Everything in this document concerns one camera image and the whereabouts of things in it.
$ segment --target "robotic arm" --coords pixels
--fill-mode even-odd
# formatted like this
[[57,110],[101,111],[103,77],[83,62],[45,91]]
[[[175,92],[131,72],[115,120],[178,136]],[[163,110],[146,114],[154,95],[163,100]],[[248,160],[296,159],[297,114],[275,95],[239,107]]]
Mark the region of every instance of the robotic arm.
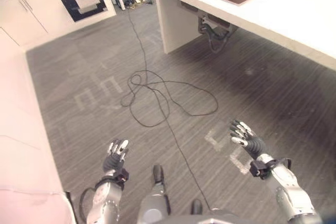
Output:
[[119,220],[119,202],[128,180],[128,172],[122,168],[128,152],[129,140],[115,140],[110,144],[103,170],[105,176],[95,186],[92,208],[87,217],[87,224],[112,224]]
[[230,129],[231,140],[241,145],[254,159],[250,172],[254,177],[266,181],[288,223],[322,223],[308,194],[299,186],[296,176],[290,171],[291,161],[287,158],[274,159],[267,154],[264,141],[244,122],[235,120]]

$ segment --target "under-sink plumbing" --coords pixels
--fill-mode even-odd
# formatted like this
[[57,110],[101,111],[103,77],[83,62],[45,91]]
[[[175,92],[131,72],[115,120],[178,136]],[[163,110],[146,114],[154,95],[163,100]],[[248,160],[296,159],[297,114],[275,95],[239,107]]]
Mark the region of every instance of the under-sink plumbing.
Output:
[[[215,54],[219,53],[224,48],[224,46],[228,42],[230,36],[236,30],[237,30],[237,27],[235,27],[235,29],[225,30],[222,33],[217,33],[209,24],[204,23],[204,17],[198,17],[198,32],[200,34],[207,34],[208,35],[208,41],[209,41],[210,49]],[[213,44],[214,39],[222,42],[218,46],[218,48],[214,47],[214,44]]]

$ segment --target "white wall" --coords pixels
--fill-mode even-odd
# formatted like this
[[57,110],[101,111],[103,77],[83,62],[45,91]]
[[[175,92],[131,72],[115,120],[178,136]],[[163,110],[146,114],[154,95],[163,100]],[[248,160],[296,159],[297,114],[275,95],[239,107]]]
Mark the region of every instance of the white wall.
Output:
[[1,28],[0,52],[0,223],[71,223],[26,56]]

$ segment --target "white countertop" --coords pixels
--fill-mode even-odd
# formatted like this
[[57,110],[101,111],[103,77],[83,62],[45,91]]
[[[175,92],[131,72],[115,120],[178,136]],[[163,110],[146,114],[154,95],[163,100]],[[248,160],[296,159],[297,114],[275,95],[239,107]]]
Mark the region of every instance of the white countertop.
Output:
[[336,70],[336,0],[182,0]]

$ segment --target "robot leg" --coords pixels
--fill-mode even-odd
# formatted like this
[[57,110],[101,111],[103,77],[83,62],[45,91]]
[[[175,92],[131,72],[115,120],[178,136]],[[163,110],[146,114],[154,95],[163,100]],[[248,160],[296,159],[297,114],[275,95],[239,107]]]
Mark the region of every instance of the robot leg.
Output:
[[154,186],[142,200],[137,224],[149,224],[165,219],[170,214],[168,197],[165,193],[163,171],[160,165],[153,167]]

